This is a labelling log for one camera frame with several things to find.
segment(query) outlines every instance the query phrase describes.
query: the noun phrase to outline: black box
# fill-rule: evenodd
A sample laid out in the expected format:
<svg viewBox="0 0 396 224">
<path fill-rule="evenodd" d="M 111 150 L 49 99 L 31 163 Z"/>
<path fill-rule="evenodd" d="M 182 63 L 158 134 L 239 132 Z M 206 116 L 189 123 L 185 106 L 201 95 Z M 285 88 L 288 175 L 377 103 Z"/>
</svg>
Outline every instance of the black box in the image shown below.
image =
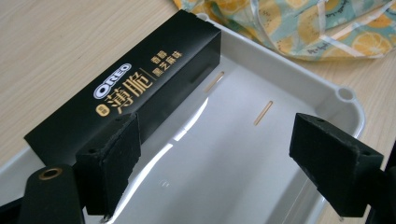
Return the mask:
<svg viewBox="0 0 396 224">
<path fill-rule="evenodd" d="M 180 10 L 25 139 L 46 164 L 75 154 L 107 124 L 137 113 L 142 143 L 219 64 L 220 29 Z"/>
<path fill-rule="evenodd" d="M 77 152 L 73 168 L 88 214 L 113 216 L 139 157 L 136 114 L 116 118 Z"/>
</svg>

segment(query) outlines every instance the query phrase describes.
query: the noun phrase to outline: plastic bag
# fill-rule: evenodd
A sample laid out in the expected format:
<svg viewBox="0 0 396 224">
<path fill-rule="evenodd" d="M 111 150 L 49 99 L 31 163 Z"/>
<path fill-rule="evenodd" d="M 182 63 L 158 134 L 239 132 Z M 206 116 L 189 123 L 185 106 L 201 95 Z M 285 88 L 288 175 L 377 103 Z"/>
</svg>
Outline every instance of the plastic bag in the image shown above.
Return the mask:
<svg viewBox="0 0 396 224">
<path fill-rule="evenodd" d="M 396 47 L 396 0 L 174 2 L 291 58 L 380 58 Z"/>
</svg>

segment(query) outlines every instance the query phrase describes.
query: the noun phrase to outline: wooden surface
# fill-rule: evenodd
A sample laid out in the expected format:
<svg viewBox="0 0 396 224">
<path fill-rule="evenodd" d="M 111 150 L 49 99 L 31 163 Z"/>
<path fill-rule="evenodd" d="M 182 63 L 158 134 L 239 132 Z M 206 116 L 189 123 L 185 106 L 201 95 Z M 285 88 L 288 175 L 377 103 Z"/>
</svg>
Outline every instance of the wooden surface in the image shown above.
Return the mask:
<svg viewBox="0 0 396 224">
<path fill-rule="evenodd" d="M 39 122 L 176 12 L 171 0 L 0 1 L 0 166 L 27 147 L 23 137 Z M 396 52 L 295 62 L 356 92 L 366 114 L 361 141 L 388 156 L 396 136 Z M 318 223 L 364 219 L 341 222 L 327 206 Z"/>
</svg>

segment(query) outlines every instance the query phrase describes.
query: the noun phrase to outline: plastic tray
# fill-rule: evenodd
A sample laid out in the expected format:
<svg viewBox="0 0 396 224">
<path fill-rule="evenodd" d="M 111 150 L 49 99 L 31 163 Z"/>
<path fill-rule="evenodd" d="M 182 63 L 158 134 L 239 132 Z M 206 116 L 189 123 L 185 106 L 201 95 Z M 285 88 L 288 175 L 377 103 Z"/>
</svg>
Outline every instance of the plastic tray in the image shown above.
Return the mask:
<svg viewBox="0 0 396 224">
<path fill-rule="evenodd" d="M 289 157 L 295 113 L 358 137 L 361 105 L 352 90 L 215 25 L 220 65 L 142 146 L 116 223 L 315 223 L 324 200 Z M 21 197 L 41 167 L 30 148 L 3 166 L 0 204 Z"/>
</svg>

